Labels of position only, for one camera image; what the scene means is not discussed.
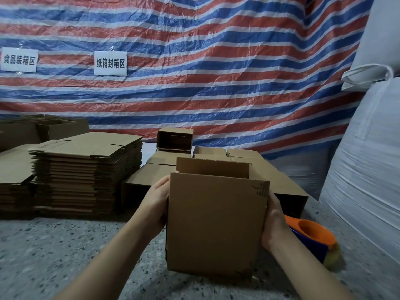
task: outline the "hand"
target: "hand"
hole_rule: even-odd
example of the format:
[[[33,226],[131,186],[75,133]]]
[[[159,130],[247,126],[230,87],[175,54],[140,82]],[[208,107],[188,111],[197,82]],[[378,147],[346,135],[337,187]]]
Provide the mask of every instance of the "hand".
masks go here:
[[[284,238],[287,233],[291,234],[292,232],[283,215],[279,199],[270,189],[261,244],[266,250],[271,252],[274,244],[281,238]]]
[[[167,199],[170,194],[170,175],[161,178],[148,190],[132,221],[143,226],[149,241],[164,228],[164,215],[167,212]]]

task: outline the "forearm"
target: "forearm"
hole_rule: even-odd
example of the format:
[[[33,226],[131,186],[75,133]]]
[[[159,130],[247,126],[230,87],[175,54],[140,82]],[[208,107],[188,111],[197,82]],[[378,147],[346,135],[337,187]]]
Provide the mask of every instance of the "forearm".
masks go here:
[[[291,231],[274,243],[271,253],[302,299],[354,299]]]
[[[117,299],[149,238],[135,217],[55,299]]]

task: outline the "person's right arm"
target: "person's right arm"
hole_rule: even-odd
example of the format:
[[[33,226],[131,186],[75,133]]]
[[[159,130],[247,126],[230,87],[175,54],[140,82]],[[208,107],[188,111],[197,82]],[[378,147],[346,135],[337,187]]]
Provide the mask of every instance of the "person's right arm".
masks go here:
[[[279,200],[271,191],[262,245],[275,257],[302,299],[355,299],[292,233]]]

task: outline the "white paper sign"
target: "white paper sign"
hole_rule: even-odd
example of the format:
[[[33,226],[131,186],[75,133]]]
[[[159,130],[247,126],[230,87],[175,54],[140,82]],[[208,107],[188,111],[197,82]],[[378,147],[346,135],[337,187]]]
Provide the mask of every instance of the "white paper sign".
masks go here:
[[[0,69],[5,71],[36,72],[37,50],[3,47]]]
[[[95,75],[126,75],[126,51],[95,51]]]

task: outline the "orange plastic object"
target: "orange plastic object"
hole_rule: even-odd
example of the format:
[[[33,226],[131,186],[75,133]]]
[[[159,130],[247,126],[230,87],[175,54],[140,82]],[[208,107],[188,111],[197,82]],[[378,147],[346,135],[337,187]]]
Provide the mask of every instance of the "orange plastic object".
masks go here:
[[[316,242],[327,245],[329,250],[337,243],[335,236],[328,229],[314,221],[297,219],[286,215],[285,218],[287,224],[293,229]]]

